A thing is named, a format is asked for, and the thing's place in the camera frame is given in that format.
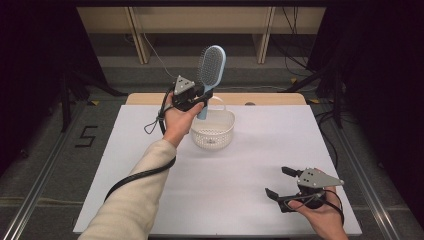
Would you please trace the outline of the light blue hairbrush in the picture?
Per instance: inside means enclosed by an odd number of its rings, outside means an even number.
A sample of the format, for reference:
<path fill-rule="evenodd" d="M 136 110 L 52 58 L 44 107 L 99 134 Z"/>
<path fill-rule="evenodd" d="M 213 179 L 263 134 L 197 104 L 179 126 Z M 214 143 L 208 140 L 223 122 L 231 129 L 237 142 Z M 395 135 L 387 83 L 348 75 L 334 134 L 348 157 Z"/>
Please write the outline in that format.
<path fill-rule="evenodd" d="M 226 63 L 226 53 L 221 46 L 212 45 L 205 49 L 200 59 L 198 80 L 205 87 L 205 91 L 213 90 L 221 82 Z M 197 115 L 199 120 L 207 117 L 208 102 Z"/>

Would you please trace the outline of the white table cover board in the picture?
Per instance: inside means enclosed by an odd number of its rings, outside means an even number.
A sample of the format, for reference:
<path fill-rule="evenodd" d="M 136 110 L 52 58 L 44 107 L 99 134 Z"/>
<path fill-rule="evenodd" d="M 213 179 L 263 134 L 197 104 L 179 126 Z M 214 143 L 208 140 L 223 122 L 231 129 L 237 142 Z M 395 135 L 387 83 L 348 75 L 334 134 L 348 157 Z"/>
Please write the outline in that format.
<path fill-rule="evenodd" d="M 81 233 L 103 204 L 110 188 L 126 177 L 146 148 L 162 137 L 144 126 L 159 106 L 123 105 L 76 222 Z M 281 213 L 265 188 L 280 196 L 296 194 L 296 178 L 281 167 L 318 168 L 333 177 L 333 166 L 308 105 L 227 107 L 235 114 L 233 139 L 208 151 L 190 136 L 178 147 L 151 230 L 155 237 L 306 237 L 315 235 L 305 217 Z"/>

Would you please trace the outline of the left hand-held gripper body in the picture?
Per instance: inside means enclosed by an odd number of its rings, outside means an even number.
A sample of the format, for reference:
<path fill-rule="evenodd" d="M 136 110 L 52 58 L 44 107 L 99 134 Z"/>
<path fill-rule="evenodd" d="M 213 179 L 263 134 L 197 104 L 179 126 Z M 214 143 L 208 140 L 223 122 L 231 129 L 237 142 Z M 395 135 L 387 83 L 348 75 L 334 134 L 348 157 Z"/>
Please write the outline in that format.
<path fill-rule="evenodd" d="M 180 111 L 187 112 L 197 104 L 193 104 L 194 91 L 197 85 L 194 81 L 178 76 L 172 96 L 172 105 Z"/>

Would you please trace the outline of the person's right hand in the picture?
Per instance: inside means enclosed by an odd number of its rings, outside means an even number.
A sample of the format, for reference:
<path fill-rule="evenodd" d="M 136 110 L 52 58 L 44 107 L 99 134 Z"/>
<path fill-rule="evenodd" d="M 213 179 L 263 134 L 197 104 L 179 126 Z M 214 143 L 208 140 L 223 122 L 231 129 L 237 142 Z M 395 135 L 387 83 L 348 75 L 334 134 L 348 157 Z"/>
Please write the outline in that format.
<path fill-rule="evenodd" d="M 303 215 L 323 240 L 349 240 L 343 228 L 342 217 L 333 207 L 322 205 L 320 208 L 310 209 L 295 200 L 289 201 L 288 205 Z"/>

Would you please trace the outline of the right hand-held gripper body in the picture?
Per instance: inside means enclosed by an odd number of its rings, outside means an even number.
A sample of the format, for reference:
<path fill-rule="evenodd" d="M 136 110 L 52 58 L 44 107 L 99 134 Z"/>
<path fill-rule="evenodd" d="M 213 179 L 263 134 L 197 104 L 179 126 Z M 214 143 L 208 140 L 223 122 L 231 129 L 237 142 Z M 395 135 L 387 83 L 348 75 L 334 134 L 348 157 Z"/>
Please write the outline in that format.
<path fill-rule="evenodd" d="M 295 200 L 310 209 L 317 209 L 326 201 L 326 187 L 342 186 L 344 181 L 330 176 L 315 168 L 301 170 L 302 174 L 297 177 L 299 192 L 293 196 L 280 197 L 277 202 L 282 213 L 294 212 L 288 202 Z"/>

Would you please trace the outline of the person's left hand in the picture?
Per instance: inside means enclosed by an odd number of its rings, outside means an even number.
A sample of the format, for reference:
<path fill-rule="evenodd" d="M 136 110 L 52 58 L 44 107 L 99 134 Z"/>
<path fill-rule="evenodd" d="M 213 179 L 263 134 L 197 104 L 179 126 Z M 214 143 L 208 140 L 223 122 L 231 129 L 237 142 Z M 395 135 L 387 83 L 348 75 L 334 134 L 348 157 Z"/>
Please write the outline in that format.
<path fill-rule="evenodd" d="M 193 119 L 202 111 L 204 103 L 197 103 L 188 111 L 180 111 L 176 108 L 170 108 L 165 112 L 166 131 L 163 139 L 173 145 L 175 148 L 183 140 L 191 129 Z"/>

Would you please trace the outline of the beige wooden shelf unit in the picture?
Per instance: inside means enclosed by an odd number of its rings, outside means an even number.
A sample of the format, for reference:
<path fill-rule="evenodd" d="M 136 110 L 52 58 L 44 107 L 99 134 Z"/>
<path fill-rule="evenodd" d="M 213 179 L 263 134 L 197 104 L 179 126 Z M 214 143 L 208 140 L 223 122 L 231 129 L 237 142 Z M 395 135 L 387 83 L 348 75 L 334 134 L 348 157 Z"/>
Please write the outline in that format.
<path fill-rule="evenodd" d="M 89 33 L 128 33 L 135 41 L 139 62 L 152 50 L 145 34 L 250 34 L 257 62 L 266 59 L 272 34 L 316 34 L 323 7 L 79 7 Z"/>

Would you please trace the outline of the white plastic basket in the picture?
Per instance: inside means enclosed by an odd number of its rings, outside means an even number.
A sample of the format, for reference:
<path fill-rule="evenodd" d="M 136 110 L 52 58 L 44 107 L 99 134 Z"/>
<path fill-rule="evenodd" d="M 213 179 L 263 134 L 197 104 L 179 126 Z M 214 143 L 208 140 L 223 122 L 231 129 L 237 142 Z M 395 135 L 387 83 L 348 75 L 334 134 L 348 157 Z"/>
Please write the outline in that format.
<path fill-rule="evenodd" d="M 191 126 L 191 137 L 195 145 L 205 150 L 221 150 L 227 147 L 232 139 L 235 126 L 235 114 L 227 109 L 226 103 L 219 97 L 217 106 L 211 106 L 206 119 L 195 118 Z"/>

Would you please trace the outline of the black tripod stand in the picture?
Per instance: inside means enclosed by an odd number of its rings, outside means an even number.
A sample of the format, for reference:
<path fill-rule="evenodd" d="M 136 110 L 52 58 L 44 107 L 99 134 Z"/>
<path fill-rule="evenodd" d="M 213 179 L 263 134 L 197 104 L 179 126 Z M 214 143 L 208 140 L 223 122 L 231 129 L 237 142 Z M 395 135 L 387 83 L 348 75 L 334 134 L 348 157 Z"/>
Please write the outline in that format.
<path fill-rule="evenodd" d="M 98 81 L 95 78 L 78 71 L 67 71 L 61 77 L 60 96 L 62 107 L 62 132 L 66 132 L 70 126 L 71 118 L 71 101 L 69 94 L 78 101 L 87 101 L 90 97 L 86 86 L 94 86 L 112 96 L 121 97 L 127 96 L 127 93 L 113 89 L 106 81 Z"/>
<path fill-rule="evenodd" d="M 320 83 L 317 87 L 316 94 L 320 98 L 328 96 L 333 97 L 333 119 L 335 120 L 339 128 L 342 127 L 341 123 L 341 93 L 342 93 L 342 58 L 343 53 L 336 51 L 329 60 L 328 64 L 306 77 L 300 82 L 295 83 L 287 90 L 283 90 L 283 93 L 295 93 L 303 87 L 309 85 L 315 80 L 320 79 Z"/>

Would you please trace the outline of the aluminium floor rail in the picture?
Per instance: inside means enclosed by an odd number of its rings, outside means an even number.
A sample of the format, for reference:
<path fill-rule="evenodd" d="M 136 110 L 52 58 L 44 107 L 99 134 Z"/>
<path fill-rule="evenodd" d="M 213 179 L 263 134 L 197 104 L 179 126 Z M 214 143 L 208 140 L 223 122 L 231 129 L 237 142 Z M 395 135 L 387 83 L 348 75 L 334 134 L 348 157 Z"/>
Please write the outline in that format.
<path fill-rule="evenodd" d="M 57 163 L 57 159 L 59 158 L 59 155 L 61 154 L 62 149 L 64 148 L 64 145 L 74 128 L 75 121 L 80 117 L 84 108 L 84 102 L 79 102 L 75 105 L 75 108 L 71 113 L 71 120 L 68 127 L 60 132 L 52 150 L 48 155 L 47 160 L 45 161 L 42 169 L 40 170 L 40 173 L 31 186 L 29 193 L 19 204 L 17 213 L 11 220 L 5 234 L 0 237 L 0 240 L 19 240 L 38 203 L 40 196 L 45 189 L 48 180 L 52 175 L 54 167 Z"/>
<path fill-rule="evenodd" d="M 328 102 L 312 104 L 311 108 L 362 229 L 362 235 L 355 240 L 401 240 L 390 215 L 391 208 L 386 206 L 398 200 L 397 191 L 375 164 L 358 126 L 347 114 L 339 128 Z"/>

